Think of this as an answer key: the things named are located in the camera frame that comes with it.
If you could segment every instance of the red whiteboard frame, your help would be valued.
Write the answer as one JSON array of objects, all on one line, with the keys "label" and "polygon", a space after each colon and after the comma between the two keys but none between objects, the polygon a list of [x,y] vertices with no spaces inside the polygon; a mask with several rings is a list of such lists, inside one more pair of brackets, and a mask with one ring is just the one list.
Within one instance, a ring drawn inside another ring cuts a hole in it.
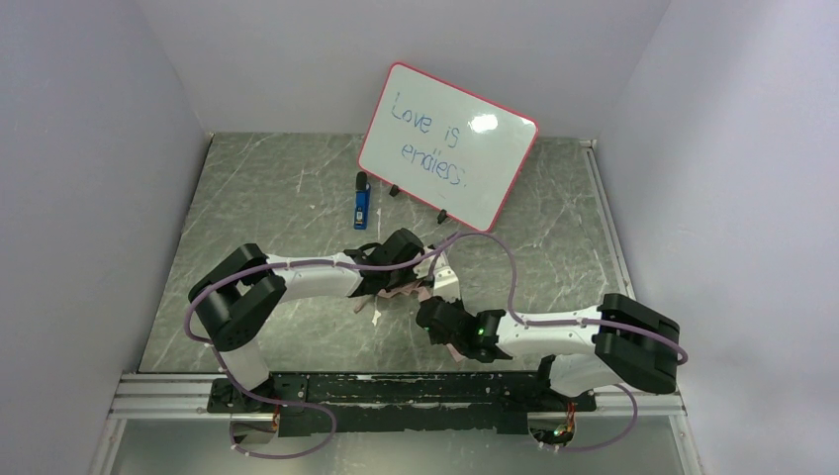
[{"label": "red whiteboard frame", "polygon": [[[491,104],[491,105],[493,105],[493,106],[495,106],[495,107],[498,107],[499,109],[505,110],[505,111],[507,111],[507,112],[509,112],[509,113],[511,113],[511,114],[513,114],[513,115],[519,116],[519,117],[521,117],[521,118],[528,119],[528,120],[529,120],[529,121],[531,121],[531,122],[533,123],[533,125],[536,127],[536,133],[535,133],[535,134],[533,134],[533,140],[532,140],[532,141],[530,141],[530,145],[528,145],[528,146],[527,146],[527,150],[525,150],[525,151],[524,151],[524,156],[521,158],[521,162],[518,164],[518,168],[515,170],[515,175],[513,175],[513,181],[511,181],[511,182],[510,182],[510,187],[507,189],[507,192],[504,194],[504,198],[502,198],[502,200],[501,200],[501,205],[499,205],[499,209],[498,209],[498,211],[496,211],[496,215],[493,217],[493,221],[490,223],[490,226],[489,226],[488,228],[486,228],[485,230],[479,230],[479,229],[477,229],[477,228],[475,228],[475,227],[473,227],[473,226],[471,226],[471,225],[469,225],[469,224],[467,224],[467,223],[464,223],[464,222],[460,221],[459,219],[457,219],[457,217],[454,217],[454,216],[449,216],[449,218],[451,218],[452,220],[454,220],[454,221],[456,221],[456,222],[458,222],[458,223],[460,223],[460,224],[462,224],[462,225],[464,225],[464,226],[467,226],[467,227],[469,227],[469,228],[472,228],[473,230],[476,230],[476,231],[483,231],[483,232],[486,232],[486,231],[491,230],[491,229],[492,229],[492,228],[496,225],[496,221],[498,220],[498,216],[501,214],[501,209],[503,209],[503,208],[504,208],[504,204],[507,202],[507,198],[510,196],[510,191],[513,189],[513,185],[515,185],[515,181],[516,181],[516,180],[518,180],[518,174],[519,174],[519,173],[521,173],[521,168],[524,166],[524,161],[525,161],[525,160],[527,160],[527,157],[528,157],[528,156],[530,156],[530,151],[533,149],[533,144],[536,142],[536,138],[537,138],[537,137],[539,137],[539,124],[538,124],[536,121],[534,121],[533,119],[531,119],[531,118],[527,117],[526,115],[524,115],[524,114],[520,114],[519,112],[516,112],[516,111],[514,111],[513,109],[511,109],[511,108],[509,108],[509,107],[505,107],[505,106],[503,106],[503,105],[501,105],[501,104],[499,104],[499,103],[497,103],[497,102],[493,102],[493,101],[491,101],[491,100],[489,100],[489,99],[487,99],[487,98],[485,98],[485,97],[483,97],[483,96],[480,96],[480,95],[478,95],[478,94],[475,94],[475,93],[474,93],[474,92],[472,92],[472,91],[467,91],[466,89],[464,89],[464,88],[462,88],[462,87],[456,86],[456,85],[454,85],[454,84],[452,84],[452,83],[450,83],[450,82],[448,82],[448,81],[444,81],[444,80],[442,80],[442,79],[440,79],[440,78],[438,78],[438,77],[436,77],[436,76],[433,76],[433,75],[431,75],[431,74],[428,74],[427,72],[425,72],[425,71],[423,71],[423,70],[421,70],[421,69],[417,69],[417,68],[415,68],[415,67],[413,67],[413,66],[411,66],[411,65],[409,65],[409,64],[405,64],[405,63],[403,63],[403,62],[401,62],[401,61],[394,62],[393,64],[391,64],[391,67],[388,69],[388,77],[385,79],[385,83],[382,85],[382,92],[380,92],[380,93],[379,93],[379,100],[377,100],[377,101],[376,101],[376,108],[375,108],[375,109],[373,109],[373,117],[372,117],[372,118],[370,118],[370,125],[369,125],[369,126],[367,126],[367,133],[366,133],[366,134],[364,134],[364,142],[361,144],[361,150],[358,152],[358,158],[356,158],[356,159],[355,159],[355,162],[358,164],[358,167],[359,167],[359,168],[361,168],[362,170],[366,171],[367,173],[369,173],[369,174],[371,174],[371,175],[375,176],[376,178],[378,178],[379,180],[381,180],[381,181],[383,181],[383,182],[385,182],[385,183],[389,183],[389,184],[393,185],[393,183],[390,183],[389,181],[385,180],[384,178],[382,178],[381,176],[377,175],[376,173],[373,173],[372,171],[370,171],[370,170],[368,170],[368,169],[364,168],[363,166],[361,166],[361,154],[364,152],[364,146],[365,146],[365,145],[367,145],[367,138],[370,136],[370,129],[372,129],[372,128],[373,128],[373,121],[375,121],[375,120],[376,120],[376,114],[379,112],[379,104],[382,102],[382,96],[384,96],[384,95],[385,95],[385,88],[386,88],[386,87],[387,87],[387,85],[388,85],[388,80],[390,80],[390,78],[391,78],[391,73],[393,72],[393,69],[394,69],[394,67],[396,67],[396,66],[406,67],[406,68],[408,68],[408,69],[410,69],[410,70],[412,70],[412,71],[414,71],[414,72],[418,72],[419,74],[422,74],[423,76],[426,76],[426,77],[428,77],[428,78],[430,78],[430,79],[433,79],[433,80],[435,80],[435,81],[437,81],[437,82],[440,82],[440,83],[442,83],[442,84],[445,84],[446,86],[449,86],[449,87],[452,87],[452,88],[454,88],[454,89],[457,89],[457,90],[458,90],[458,91],[460,91],[460,92],[463,92],[463,93],[469,94],[470,96],[472,96],[472,97],[474,97],[474,98],[476,98],[476,99],[479,99],[479,100],[481,100],[481,101],[484,101],[484,102],[486,102],[487,104]],[[407,191],[403,190],[402,188],[400,188],[400,189],[399,189],[399,191],[400,191],[400,192],[402,192],[402,193],[407,194],[408,196],[410,196],[410,197],[414,198],[415,200],[420,201],[421,203],[424,203],[425,205],[429,206],[430,208],[432,208],[432,209],[434,209],[434,210],[439,210],[439,208],[437,208],[437,207],[435,207],[434,205],[432,205],[432,204],[430,204],[430,203],[426,202],[426,200],[424,200],[424,199],[422,199],[422,198],[420,198],[420,197],[418,197],[418,196],[416,196],[416,195],[413,195],[413,194],[411,194],[411,193],[409,193],[409,192],[407,192]]]}]

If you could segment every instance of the white wall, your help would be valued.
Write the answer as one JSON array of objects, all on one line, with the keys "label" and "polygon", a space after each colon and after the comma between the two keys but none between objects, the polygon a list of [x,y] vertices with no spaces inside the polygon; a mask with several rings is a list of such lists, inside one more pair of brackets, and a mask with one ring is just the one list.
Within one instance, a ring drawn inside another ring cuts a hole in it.
[{"label": "white wall", "polygon": [[707,473],[836,473],[839,4],[674,0],[600,139]]},{"label": "white wall", "polygon": [[365,132],[403,60],[593,138],[669,0],[139,0],[211,131]]},{"label": "white wall", "polygon": [[0,6],[0,472],[85,473],[205,150],[131,0]]}]

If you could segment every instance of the wire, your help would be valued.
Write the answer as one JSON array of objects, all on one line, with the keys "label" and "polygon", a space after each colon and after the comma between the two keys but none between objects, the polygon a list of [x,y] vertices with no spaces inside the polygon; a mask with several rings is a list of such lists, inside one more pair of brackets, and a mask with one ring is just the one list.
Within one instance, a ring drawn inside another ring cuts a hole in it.
[{"label": "wire", "polygon": [[577,425],[577,407],[574,403],[568,403],[568,411],[566,411],[565,419],[568,421],[568,430],[574,431]]},{"label": "wire", "polygon": [[[524,325],[524,326],[533,326],[533,327],[575,326],[575,325],[579,325],[580,323],[582,323],[582,325],[600,325],[600,326],[603,326],[603,327],[611,327],[611,328],[615,328],[615,329],[618,329],[618,330],[624,330],[624,331],[627,331],[627,332],[638,333],[638,334],[641,334],[641,335],[646,336],[648,338],[651,338],[651,339],[653,339],[657,342],[660,342],[660,343],[668,346],[669,348],[673,349],[674,351],[676,351],[681,356],[681,358],[678,360],[677,364],[681,365],[681,364],[685,364],[686,362],[688,362],[688,353],[683,348],[681,348],[678,344],[670,341],[669,339],[666,339],[665,337],[663,337],[663,336],[661,336],[657,333],[654,333],[654,332],[651,332],[651,331],[648,331],[648,330],[645,330],[645,329],[642,329],[642,328],[639,328],[639,327],[634,327],[632,325],[622,324],[622,323],[619,323],[619,322],[608,322],[608,321],[593,320],[593,319],[581,319],[580,321],[577,321],[577,320],[548,320],[548,321],[539,321],[539,322],[531,322],[531,321],[527,321],[527,320],[523,319],[519,314],[517,314],[515,312],[515,310],[513,310],[513,297],[515,295],[515,285],[516,285],[516,282],[518,280],[518,273],[517,273],[516,268],[515,268],[515,258],[513,257],[513,252],[510,250],[510,247],[504,241],[502,241],[500,238],[498,238],[494,235],[491,235],[489,233],[481,233],[481,232],[467,232],[467,233],[458,232],[458,233],[455,233],[455,234],[451,235],[450,237],[448,237],[446,240],[444,240],[436,249],[431,250],[431,251],[429,251],[429,252],[427,252],[423,255],[419,255],[419,256],[415,257],[414,259],[411,259],[408,262],[403,262],[401,264],[362,265],[362,264],[355,264],[355,263],[350,264],[350,263],[347,263],[347,262],[334,261],[334,260],[331,260],[331,259],[302,259],[302,260],[289,261],[289,262],[274,262],[274,263],[271,263],[271,264],[262,264],[262,265],[257,265],[257,266],[254,266],[254,267],[250,267],[248,269],[242,270],[242,271],[237,272],[235,274],[232,274],[228,277],[225,277],[224,279],[220,280],[219,282],[216,282],[215,284],[207,286],[200,294],[198,294],[198,296],[190,303],[189,308],[187,309],[186,316],[184,317],[183,330],[184,330],[184,333],[186,333],[187,337],[189,337],[190,339],[212,345],[212,342],[208,338],[198,336],[198,335],[196,335],[192,332],[192,330],[190,329],[190,321],[192,320],[192,315],[195,313],[195,310],[198,308],[198,305],[201,304],[201,302],[204,301],[204,299],[206,299],[208,295],[210,295],[211,293],[221,289],[222,287],[224,287],[228,284],[231,284],[233,282],[241,280],[242,278],[247,277],[248,275],[252,275],[252,274],[256,274],[256,273],[259,273],[259,272],[263,272],[263,271],[266,271],[266,270],[272,270],[272,269],[286,269],[286,268],[291,269],[293,267],[306,267],[306,266],[314,266],[314,265],[328,265],[328,266],[342,267],[342,268],[350,269],[350,270],[372,270],[372,271],[399,270],[399,269],[404,269],[406,267],[412,267],[412,266],[417,265],[420,262],[422,262],[426,259],[432,258],[432,257],[435,258],[435,260],[434,260],[434,262],[435,262],[436,257],[438,255],[442,254],[447,248],[452,246],[455,242],[457,242],[458,240],[460,240],[462,238],[468,238],[468,237],[472,237],[472,236],[482,236],[484,238],[489,238],[489,239],[494,240],[498,245],[501,246],[501,248],[507,254],[507,257],[510,261],[510,268],[511,268],[511,274],[512,274],[510,292],[509,292],[508,298],[507,298],[507,304],[508,304],[507,311],[510,314],[510,316],[517,323],[519,323],[521,325]],[[335,414],[329,408],[327,408],[326,406],[322,406],[322,405],[314,404],[314,403],[305,403],[305,402],[300,402],[300,401],[284,401],[284,400],[280,400],[280,399],[266,398],[264,396],[259,396],[258,394],[252,393],[251,391],[245,389],[238,381],[236,381],[235,377],[233,377],[233,374],[228,371],[228,368],[225,365],[225,362],[222,359],[222,356],[219,354],[219,352],[214,347],[213,347],[213,354],[216,356],[216,359],[219,361],[219,364],[221,365],[222,370],[225,373],[227,373],[228,379],[230,379],[231,384],[233,384],[233,386],[235,388],[237,388],[245,396],[247,396],[251,399],[254,399],[256,401],[259,401],[259,402],[262,402],[262,403],[265,403],[265,404],[270,404],[270,405],[285,405],[285,406],[291,406],[291,407],[314,409],[314,410],[321,411],[322,413],[326,414],[327,416],[329,416],[329,419],[331,420],[331,428],[329,429],[329,433],[326,435],[326,438],[321,443],[319,443],[318,445],[315,445],[314,447],[309,448],[307,450],[303,450],[301,452],[292,453],[292,454],[282,454],[282,455],[272,455],[272,454],[265,454],[265,453],[259,453],[259,452],[250,452],[248,450],[245,450],[245,449],[241,448],[237,443],[235,443],[235,440],[233,440],[233,430],[231,429],[231,440],[232,440],[232,444],[233,444],[232,445],[233,450],[236,450],[239,453],[242,453],[242,454],[245,454],[245,455],[248,455],[248,456],[252,456],[252,457],[256,457],[256,458],[284,460],[284,459],[290,459],[290,458],[298,458],[298,457],[302,457],[302,456],[305,456],[305,455],[309,455],[310,453],[316,452],[316,451],[320,450],[321,448],[323,448],[324,446],[326,446],[332,440],[332,438],[335,436],[335,433],[337,432],[337,418],[335,417]],[[579,447],[576,450],[572,450],[574,448],[574,447],[572,447],[572,448],[566,448],[565,450],[587,451],[587,450],[595,450],[597,448],[606,447],[608,445],[611,445],[611,444],[621,440],[635,426],[635,420],[637,419],[637,416],[638,416],[637,403],[635,402],[635,398],[632,396],[632,394],[628,390],[626,390],[622,386],[619,386],[619,385],[616,385],[616,386],[618,388],[620,388],[620,390],[625,392],[629,396],[629,399],[632,401],[632,408],[633,408],[632,421],[630,422],[627,429],[625,429],[624,432],[622,432],[621,434],[619,434],[617,437],[615,437],[613,439],[610,439],[606,442],[602,442],[602,443],[591,446],[591,447],[596,447],[596,448]]]},{"label": "wire", "polygon": [[629,402],[632,403],[632,419],[629,421],[629,424],[627,424],[618,435],[610,438],[609,440],[604,440],[603,442],[596,443],[594,445],[586,445],[585,447],[559,447],[560,452],[580,453],[600,450],[612,445],[613,443],[621,441],[624,437],[629,435],[630,432],[632,432],[632,429],[635,428],[635,423],[638,422],[638,401],[635,400],[635,396],[632,396],[632,392],[623,387],[623,385],[614,384],[613,386],[626,393],[626,396],[629,397]]}]

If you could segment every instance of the metal frame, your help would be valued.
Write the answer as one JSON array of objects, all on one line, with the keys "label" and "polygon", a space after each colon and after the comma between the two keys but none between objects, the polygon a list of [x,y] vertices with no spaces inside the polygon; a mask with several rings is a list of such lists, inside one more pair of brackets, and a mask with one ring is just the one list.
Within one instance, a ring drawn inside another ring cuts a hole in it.
[{"label": "metal frame", "polygon": [[[621,293],[635,298],[635,292],[629,278],[629,271],[617,238],[617,231],[611,217],[611,210],[606,199],[600,172],[591,149],[593,141],[581,141],[584,160],[589,170],[589,177],[596,190],[595,199],[600,208],[601,221],[606,232],[609,253],[618,276],[618,288]],[[117,452],[122,441],[126,424],[129,420],[166,420],[166,421],[270,421],[270,414],[209,414],[207,401],[213,380],[222,374],[126,374],[120,380],[111,411],[105,422],[102,437],[90,468],[91,475],[111,473]],[[632,406],[626,396],[616,388],[601,388],[595,392],[598,409],[591,413],[578,413],[578,418],[628,417]],[[667,417],[673,438],[687,475],[701,475],[694,438],[688,424],[687,413],[679,392],[672,395],[657,396],[633,392],[638,403],[641,417]],[[530,419],[553,419],[564,417],[559,413],[531,413]]]}]

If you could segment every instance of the black marker cap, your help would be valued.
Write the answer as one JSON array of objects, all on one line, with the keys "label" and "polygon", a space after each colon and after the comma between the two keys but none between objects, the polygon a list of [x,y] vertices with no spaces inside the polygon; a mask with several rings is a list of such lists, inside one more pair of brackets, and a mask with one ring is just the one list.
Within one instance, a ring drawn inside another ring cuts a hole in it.
[{"label": "black marker cap", "polygon": [[364,191],[367,189],[367,173],[359,171],[355,175],[355,191]]}]

